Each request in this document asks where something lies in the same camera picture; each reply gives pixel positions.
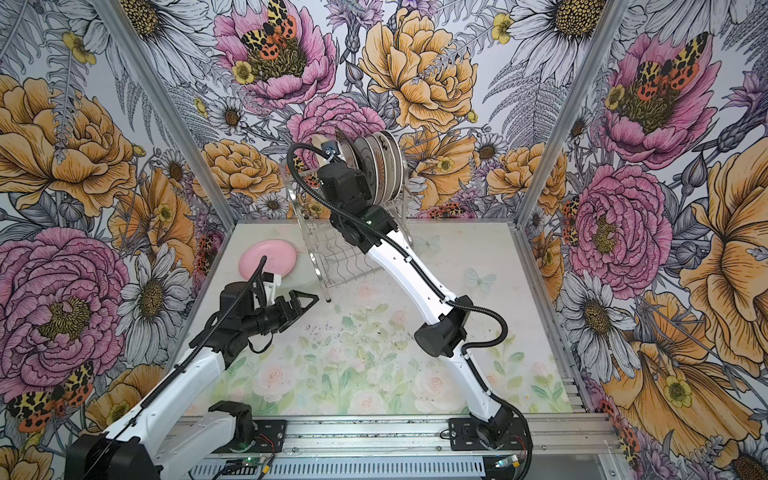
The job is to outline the white plate green red rim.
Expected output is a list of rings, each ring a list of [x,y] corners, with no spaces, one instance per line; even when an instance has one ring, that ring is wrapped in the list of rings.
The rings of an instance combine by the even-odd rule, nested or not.
[[[396,189],[393,193],[393,198],[398,199],[402,195],[402,192],[404,190],[406,173],[407,173],[407,162],[398,140],[394,139],[393,143],[394,143],[394,155],[396,157],[396,160],[395,160]]]

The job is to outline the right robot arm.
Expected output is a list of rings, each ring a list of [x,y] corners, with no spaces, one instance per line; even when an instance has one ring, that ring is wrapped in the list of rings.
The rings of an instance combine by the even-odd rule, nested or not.
[[[320,167],[318,202],[331,211],[330,222],[347,244],[378,264],[405,291],[423,318],[414,333],[418,346],[446,364],[464,395],[470,416],[476,421],[477,437],[496,449],[519,412],[498,397],[474,362],[471,351],[502,343],[508,334],[506,321],[496,312],[457,296],[441,284],[409,245],[394,218],[369,200],[365,175],[343,162]],[[467,340],[469,315],[487,315],[500,326],[490,341]]]

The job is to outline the dark square floral plate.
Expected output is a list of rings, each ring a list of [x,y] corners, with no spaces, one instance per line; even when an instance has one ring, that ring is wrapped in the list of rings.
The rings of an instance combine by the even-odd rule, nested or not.
[[[357,138],[353,142],[356,149],[357,162],[359,169],[363,172],[371,193],[371,203],[376,204],[378,194],[378,172],[371,145],[365,137]]]

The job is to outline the white plate orange sunburst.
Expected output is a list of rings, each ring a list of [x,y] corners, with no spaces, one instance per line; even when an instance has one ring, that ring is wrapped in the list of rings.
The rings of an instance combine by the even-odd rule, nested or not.
[[[398,192],[400,190],[401,164],[398,156],[397,143],[393,135],[388,131],[384,131],[383,135],[388,145],[387,156],[388,156],[388,162],[390,166],[389,179],[391,180],[391,187],[390,187],[391,192],[389,195],[389,200],[394,201],[397,198]]]

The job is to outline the beige round plate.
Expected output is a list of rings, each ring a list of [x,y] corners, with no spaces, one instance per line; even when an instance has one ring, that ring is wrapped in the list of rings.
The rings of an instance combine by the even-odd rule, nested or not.
[[[353,160],[353,153],[346,141],[337,139],[324,141],[321,144],[321,150],[328,163],[342,162],[349,165],[350,161]]]

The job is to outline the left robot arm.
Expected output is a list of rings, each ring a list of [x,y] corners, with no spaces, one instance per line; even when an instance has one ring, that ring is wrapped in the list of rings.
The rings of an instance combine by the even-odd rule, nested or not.
[[[67,479],[178,479],[221,448],[247,450],[262,442],[249,405],[219,401],[183,433],[167,436],[198,396],[225,372],[254,336],[292,326],[319,298],[276,293],[273,275],[227,285],[219,309],[193,338],[185,357],[134,407],[98,435],[75,441]]]

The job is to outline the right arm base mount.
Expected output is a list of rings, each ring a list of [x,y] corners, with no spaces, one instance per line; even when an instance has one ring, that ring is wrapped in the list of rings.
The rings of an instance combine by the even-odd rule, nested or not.
[[[524,424],[518,417],[506,425],[481,422],[473,417],[449,418],[448,441],[452,451],[522,451],[530,448]]]

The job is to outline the white plate black emblem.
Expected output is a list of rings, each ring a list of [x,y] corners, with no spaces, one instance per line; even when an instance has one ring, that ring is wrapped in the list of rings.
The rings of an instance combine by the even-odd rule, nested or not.
[[[381,133],[374,133],[372,135],[374,142],[374,156],[376,159],[377,169],[377,195],[376,203],[382,204],[385,201],[385,194],[387,193],[387,182],[389,175],[388,167],[388,153],[390,152],[389,144]]]

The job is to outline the pink round plate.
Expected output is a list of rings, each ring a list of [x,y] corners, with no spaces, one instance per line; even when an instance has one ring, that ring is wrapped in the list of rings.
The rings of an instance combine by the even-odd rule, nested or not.
[[[245,280],[251,277],[263,257],[267,258],[264,271],[287,276],[294,269],[298,254],[294,246],[280,239],[269,239],[249,247],[240,257],[238,271]]]

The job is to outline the white plate red characters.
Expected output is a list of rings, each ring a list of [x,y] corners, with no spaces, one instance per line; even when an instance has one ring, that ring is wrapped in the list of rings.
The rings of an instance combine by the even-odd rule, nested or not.
[[[355,146],[354,141],[344,132],[339,133],[337,137],[339,146],[341,147],[342,156],[347,166],[353,170],[363,173],[364,170],[361,168],[359,158],[360,152],[359,149]]]

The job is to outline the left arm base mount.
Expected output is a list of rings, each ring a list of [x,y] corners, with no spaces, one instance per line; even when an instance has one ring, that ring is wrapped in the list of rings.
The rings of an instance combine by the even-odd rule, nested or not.
[[[283,419],[254,419],[250,426],[236,426],[232,440],[214,450],[215,454],[280,453],[288,422]]]

